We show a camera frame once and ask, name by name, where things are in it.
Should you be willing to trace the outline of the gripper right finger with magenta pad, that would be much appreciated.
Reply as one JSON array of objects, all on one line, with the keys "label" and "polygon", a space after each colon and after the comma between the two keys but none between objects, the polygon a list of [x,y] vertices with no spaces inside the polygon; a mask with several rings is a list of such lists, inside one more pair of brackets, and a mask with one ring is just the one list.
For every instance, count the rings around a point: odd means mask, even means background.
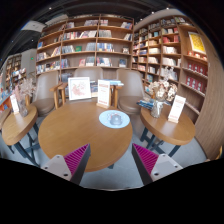
[{"label": "gripper right finger with magenta pad", "polygon": [[132,144],[132,155],[144,185],[182,169],[167,154],[158,155],[135,143]]}]

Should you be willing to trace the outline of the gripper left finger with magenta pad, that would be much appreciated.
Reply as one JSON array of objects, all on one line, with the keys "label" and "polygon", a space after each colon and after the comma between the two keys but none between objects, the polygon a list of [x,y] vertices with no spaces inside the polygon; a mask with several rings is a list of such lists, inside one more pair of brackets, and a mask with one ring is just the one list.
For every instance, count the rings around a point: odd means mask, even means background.
[{"label": "gripper left finger with magenta pad", "polygon": [[54,156],[44,166],[42,166],[42,169],[79,185],[90,154],[90,145],[86,144],[65,156]]}]

